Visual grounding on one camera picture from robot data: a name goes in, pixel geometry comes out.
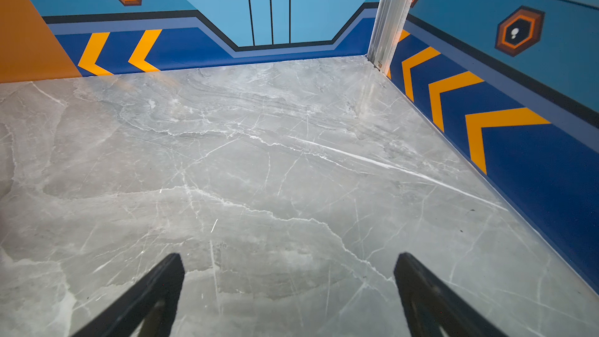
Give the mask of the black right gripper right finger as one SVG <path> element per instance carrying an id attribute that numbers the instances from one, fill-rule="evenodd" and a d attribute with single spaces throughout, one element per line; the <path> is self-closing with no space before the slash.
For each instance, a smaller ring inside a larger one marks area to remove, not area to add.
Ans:
<path id="1" fill-rule="evenodd" d="M 399 255 L 394 277 L 412 336 L 505 335 L 412 254 Z"/>

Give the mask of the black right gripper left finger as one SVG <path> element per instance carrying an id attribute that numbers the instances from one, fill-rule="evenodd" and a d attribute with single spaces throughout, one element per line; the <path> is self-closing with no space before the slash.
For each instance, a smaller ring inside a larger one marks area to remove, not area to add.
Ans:
<path id="1" fill-rule="evenodd" d="M 169 336 L 185 269 L 177 253 L 167 255 L 75 336 Z"/>

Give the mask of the aluminium corner post right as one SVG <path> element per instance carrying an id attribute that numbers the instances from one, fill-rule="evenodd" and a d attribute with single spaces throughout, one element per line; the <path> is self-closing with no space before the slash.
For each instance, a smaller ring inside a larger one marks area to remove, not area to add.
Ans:
<path id="1" fill-rule="evenodd" d="M 367 58 L 387 74 L 413 0 L 380 0 Z"/>

